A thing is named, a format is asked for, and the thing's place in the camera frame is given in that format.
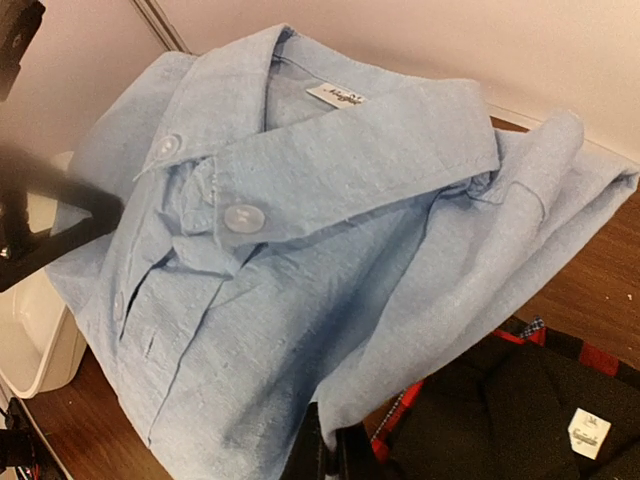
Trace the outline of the white plastic tub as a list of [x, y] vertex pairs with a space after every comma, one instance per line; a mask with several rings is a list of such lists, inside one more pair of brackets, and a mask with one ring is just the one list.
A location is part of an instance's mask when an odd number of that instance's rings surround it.
[[40, 269], [1, 293], [1, 379], [30, 399], [67, 385], [86, 341], [66, 303]]

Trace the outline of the light blue long sleeve shirt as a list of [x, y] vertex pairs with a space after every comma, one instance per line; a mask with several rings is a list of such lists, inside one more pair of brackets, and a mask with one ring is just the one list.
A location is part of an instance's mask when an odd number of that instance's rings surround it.
[[131, 84], [69, 165], [120, 223], [48, 273], [158, 458], [262, 468], [308, 403], [331, 438], [584, 247], [639, 172], [583, 142], [570, 113], [499, 131], [474, 81], [276, 25]]

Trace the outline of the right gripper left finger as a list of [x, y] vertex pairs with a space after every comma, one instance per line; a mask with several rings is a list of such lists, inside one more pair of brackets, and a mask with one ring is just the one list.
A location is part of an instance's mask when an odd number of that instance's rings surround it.
[[310, 403], [280, 479], [324, 480], [326, 476], [326, 446], [318, 408], [316, 403]]

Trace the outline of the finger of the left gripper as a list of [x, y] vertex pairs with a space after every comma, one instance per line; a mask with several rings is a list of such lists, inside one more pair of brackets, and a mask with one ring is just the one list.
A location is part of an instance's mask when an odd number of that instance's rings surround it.
[[117, 227], [114, 194], [69, 172], [73, 154], [44, 159], [1, 146], [1, 290]]

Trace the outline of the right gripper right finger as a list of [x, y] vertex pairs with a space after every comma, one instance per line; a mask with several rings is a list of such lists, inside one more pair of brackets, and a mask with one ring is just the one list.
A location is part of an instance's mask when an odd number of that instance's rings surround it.
[[377, 460], [366, 429], [357, 424], [336, 432], [340, 480], [387, 480], [385, 467]]

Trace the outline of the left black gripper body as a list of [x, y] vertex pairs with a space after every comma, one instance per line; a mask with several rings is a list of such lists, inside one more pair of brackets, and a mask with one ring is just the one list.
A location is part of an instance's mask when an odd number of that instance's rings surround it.
[[21, 61], [39, 30], [46, 7], [37, 0], [1, 2], [1, 101], [21, 70]]

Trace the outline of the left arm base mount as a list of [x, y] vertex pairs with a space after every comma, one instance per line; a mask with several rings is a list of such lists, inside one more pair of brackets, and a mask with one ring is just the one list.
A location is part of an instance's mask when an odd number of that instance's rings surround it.
[[17, 479], [65, 480], [66, 471], [16, 397], [1, 409], [1, 472]]

